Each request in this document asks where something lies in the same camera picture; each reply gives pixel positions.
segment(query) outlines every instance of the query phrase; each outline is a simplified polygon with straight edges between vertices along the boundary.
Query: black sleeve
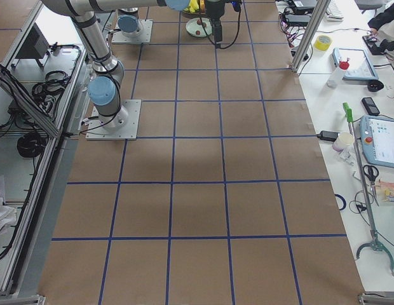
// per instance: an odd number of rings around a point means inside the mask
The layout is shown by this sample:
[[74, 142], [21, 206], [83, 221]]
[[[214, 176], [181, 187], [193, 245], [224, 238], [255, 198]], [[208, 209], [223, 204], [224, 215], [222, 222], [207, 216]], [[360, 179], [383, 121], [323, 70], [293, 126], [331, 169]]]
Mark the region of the black sleeve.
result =
[[369, 20], [368, 25], [373, 29], [379, 30], [379, 28], [394, 20], [394, 3], [387, 8], [383, 13], [376, 15], [376, 17]]

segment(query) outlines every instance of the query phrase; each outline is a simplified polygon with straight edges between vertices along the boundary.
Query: yellow tape roll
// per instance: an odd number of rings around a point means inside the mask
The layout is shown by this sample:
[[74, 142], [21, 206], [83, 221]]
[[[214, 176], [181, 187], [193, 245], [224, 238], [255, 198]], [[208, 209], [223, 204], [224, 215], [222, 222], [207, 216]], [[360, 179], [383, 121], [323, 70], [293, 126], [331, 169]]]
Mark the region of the yellow tape roll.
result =
[[320, 35], [317, 37], [316, 41], [314, 42], [314, 47], [325, 51], [326, 49], [329, 48], [329, 46], [331, 45], [331, 38], [326, 36], [326, 35]]

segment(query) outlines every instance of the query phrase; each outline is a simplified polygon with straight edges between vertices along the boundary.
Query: black scissors handle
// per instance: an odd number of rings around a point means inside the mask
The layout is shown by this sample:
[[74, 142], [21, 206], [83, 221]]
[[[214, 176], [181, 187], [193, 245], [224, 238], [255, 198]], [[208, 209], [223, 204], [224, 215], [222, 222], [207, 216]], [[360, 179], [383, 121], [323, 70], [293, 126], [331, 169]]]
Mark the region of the black scissors handle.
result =
[[364, 165], [363, 174], [367, 176], [369, 181], [375, 182], [377, 176], [379, 176], [379, 170], [373, 165]]

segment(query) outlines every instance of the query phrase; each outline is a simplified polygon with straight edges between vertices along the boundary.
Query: white cup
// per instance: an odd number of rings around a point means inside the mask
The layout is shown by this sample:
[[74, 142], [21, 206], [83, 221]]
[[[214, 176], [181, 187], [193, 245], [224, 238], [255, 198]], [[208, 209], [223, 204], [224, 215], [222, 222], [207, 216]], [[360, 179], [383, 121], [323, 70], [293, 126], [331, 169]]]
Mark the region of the white cup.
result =
[[354, 143], [355, 139], [349, 132], [341, 132], [338, 135], [337, 140], [332, 144], [332, 148], [335, 151], [343, 151], [347, 147]]

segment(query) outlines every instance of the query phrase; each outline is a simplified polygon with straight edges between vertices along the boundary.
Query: blue joint cap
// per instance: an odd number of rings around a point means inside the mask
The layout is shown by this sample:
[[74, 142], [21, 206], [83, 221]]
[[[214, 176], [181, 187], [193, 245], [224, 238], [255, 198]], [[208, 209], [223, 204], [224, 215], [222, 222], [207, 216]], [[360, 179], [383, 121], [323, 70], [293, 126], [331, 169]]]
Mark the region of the blue joint cap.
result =
[[105, 106], [115, 97], [116, 87], [112, 80], [99, 76], [88, 85], [88, 95], [97, 106]]
[[166, 5], [172, 10], [182, 11], [189, 6], [190, 0], [166, 0]]
[[121, 15], [118, 18], [118, 27], [127, 33], [135, 32], [138, 29], [139, 20], [135, 16]]

